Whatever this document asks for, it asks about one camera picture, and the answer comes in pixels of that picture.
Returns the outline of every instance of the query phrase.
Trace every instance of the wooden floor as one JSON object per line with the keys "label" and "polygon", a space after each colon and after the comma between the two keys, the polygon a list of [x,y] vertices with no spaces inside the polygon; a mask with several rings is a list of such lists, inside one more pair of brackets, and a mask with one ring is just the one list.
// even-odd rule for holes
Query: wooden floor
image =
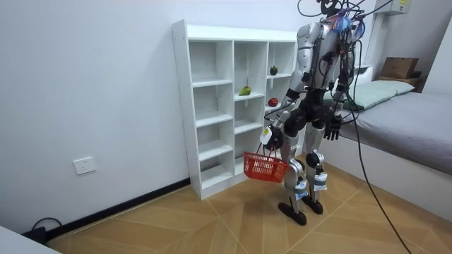
{"label": "wooden floor", "polygon": [[[276,183],[247,180],[207,200],[186,187],[49,246],[62,253],[405,253],[365,182],[326,165],[324,214],[306,226],[277,208]],[[412,253],[452,253],[452,223],[376,188]]]}

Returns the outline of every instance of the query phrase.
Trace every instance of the white bookshelf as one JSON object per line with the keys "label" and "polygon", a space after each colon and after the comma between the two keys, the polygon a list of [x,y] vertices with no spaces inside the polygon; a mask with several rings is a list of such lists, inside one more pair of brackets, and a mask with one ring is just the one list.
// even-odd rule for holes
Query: white bookshelf
{"label": "white bookshelf", "polygon": [[[190,181],[204,199],[246,179],[243,154],[257,150],[269,124],[264,115],[277,108],[267,101],[281,100],[288,89],[296,32],[187,25],[184,20],[172,30]],[[270,75],[273,65],[277,75]],[[251,88],[250,95],[239,95],[244,86]],[[300,133],[300,147],[303,138]]]}

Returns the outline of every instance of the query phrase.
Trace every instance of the black baseboard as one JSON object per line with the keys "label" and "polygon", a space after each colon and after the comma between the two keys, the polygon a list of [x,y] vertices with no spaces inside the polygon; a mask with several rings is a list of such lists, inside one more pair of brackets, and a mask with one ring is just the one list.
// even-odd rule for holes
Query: black baseboard
{"label": "black baseboard", "polygon": [[57,228],[50,229],[49,231],[46,232],[46,240],[50,241],[53,238],[66,234],[70,231],[79,229],[82,226],[87,226],[93,222],[97,222],[101,219],[105,219],[107,217],[110,217],[119,212],[125,211],[125,210],[135,207],[137,205],[140,205],[144,202],[148,202],[154,198],[158,198],[161,195],[170,193],[172,191],[175,191],[175,190],[182,188],[184,186],[187,186],[189,184],[190,184],[190,179],[184,179],[182,181],[178,181],[176,183],[170,184],[170,185],[160,188],[158,190],[154,190],[152,192],[141,195],[137,198],[123,202],[119,205],[115,205],[114,207],[110,207],[110,208],[107,208],[100,212],[96,212],[95,214],[88,215],[87,217],[77,219],[76,221],[69,222],[68,224],[65,224],[63,226],[59,226]]}

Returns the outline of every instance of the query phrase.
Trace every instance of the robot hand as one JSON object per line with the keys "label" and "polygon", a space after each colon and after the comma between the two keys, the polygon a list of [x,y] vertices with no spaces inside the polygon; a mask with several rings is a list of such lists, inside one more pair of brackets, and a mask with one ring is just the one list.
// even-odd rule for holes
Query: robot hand
{"label": "robot hand", "polygon": [[[263,147],[270,151],[280,149],[283,146],[283,138],[284,138],[283,132],[279,128],[276,128],[273,125],[269,125],[267,128],[269,128],[271,131],[271,137],[266,144],[263,142],[264,143]],[[263,132],[264,135],[270,134],[270,133],[266,133],[268,130],[267,128]]]}
{"label": "robot hand", "polygon": [[325,127],[325,133],[323,137],[327,140],[338,140],[339,139],[339,130],[342,123],[342,115],[334,115],[331,119],[328,120]]}

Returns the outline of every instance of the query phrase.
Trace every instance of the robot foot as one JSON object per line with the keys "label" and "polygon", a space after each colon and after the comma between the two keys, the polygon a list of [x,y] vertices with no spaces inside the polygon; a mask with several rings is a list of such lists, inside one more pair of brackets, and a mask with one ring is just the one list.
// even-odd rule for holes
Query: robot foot
{"label": "robot foot", "polygon": [[278,208],[283,214],[295,220],[295,222],[298,223],[299,225],[301,226],[306,225],[307,219],[304,213],[300,212],[299,214],[296,214],[292,206],[285,204],[283,202],[278,204]]}
{"label": "robot foot", "polygon": [[323,214],[323,206],[319,201],[314,202],[310,195],[304,196],[302,200],[313,212],[316,214]]}

